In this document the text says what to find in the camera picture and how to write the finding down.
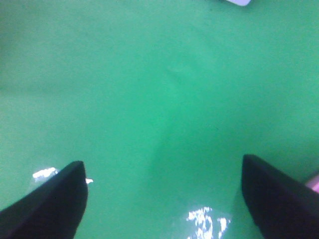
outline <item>black plastic part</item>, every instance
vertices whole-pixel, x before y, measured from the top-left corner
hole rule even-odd
[[[72,239],[87,196],[84,164],[72,162],[0,212],[0,239]]]
[[[244,155],[242,193],[266,239],[319,239],[319,194],[255,155]]]

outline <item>green floor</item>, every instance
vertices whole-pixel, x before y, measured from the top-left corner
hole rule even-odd
[[[0,1],[0,208],[83,160],[76,239],[187,239],[204,206],[223,239],[261,239],[242,155],[319,169],[318,19],[317,0]]]

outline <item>black object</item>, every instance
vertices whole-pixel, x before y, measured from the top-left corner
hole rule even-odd
[[[72,162],[0,212],[0,239],[72,239],[87,196],[84,164]]]
[[[319,194],[255,155],[244,155],[242,193],[266,239],[319,239]]]

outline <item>pink object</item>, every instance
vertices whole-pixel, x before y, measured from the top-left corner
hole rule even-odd
[[[227,0],[227,1],[232,2],[239,6],[246,6],[250,2],[250,0]]]
[[[308,181],[306,186],[319,193],[319,175]]]

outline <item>white object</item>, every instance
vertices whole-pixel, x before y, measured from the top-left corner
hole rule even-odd
[[[250,0],[227,0],[227,1],[232,2],[239,6],[246,6],[250,2]]]

